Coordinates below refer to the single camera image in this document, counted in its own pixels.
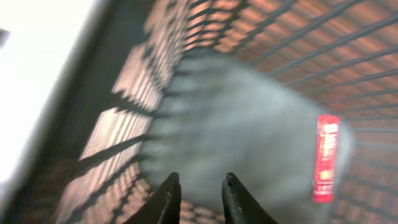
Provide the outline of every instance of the red tag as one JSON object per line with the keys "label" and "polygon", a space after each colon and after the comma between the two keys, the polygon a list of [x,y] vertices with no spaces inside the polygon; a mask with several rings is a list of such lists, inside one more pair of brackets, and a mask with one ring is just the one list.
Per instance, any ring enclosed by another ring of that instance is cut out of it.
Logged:
{"label": "red tag", "polygon": [[312,193],[312,200],[316,203],[333,201],[339,120],[339,117],[328,114],[318,117],[317,156]]}

